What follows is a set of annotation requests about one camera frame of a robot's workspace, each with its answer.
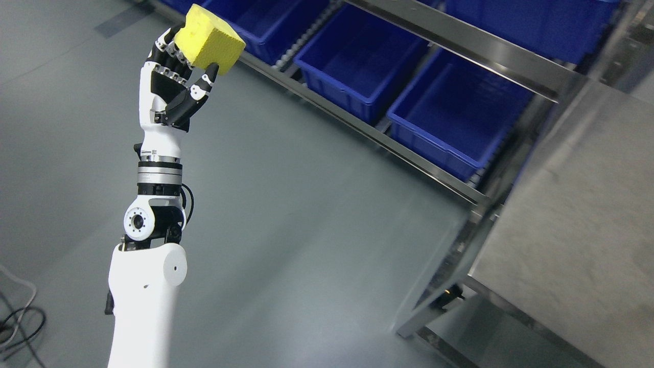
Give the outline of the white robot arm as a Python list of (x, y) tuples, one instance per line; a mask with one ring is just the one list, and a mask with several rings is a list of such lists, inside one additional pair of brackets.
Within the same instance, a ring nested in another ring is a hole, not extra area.
[(183, 208), (179, 144), (144, 143), (137, 196), (108, 271), (106, 314), (114, 316), (109, 367), (168, 367), (179, 288), (188, 270), (180, 245)]

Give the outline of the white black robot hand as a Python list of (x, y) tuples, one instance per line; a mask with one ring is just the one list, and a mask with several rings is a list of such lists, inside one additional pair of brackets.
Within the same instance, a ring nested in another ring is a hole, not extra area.
[(189, 132), (190, 119), (208, 100), (219, 72), (211, 63), (189, 84), (194, 66), (174, 41), (184, 26), (182, 22), (164, 31), (140, 70), (138, 123), (144, 138), (135, 149), (142, 161), (181, 162), (181, 141)]

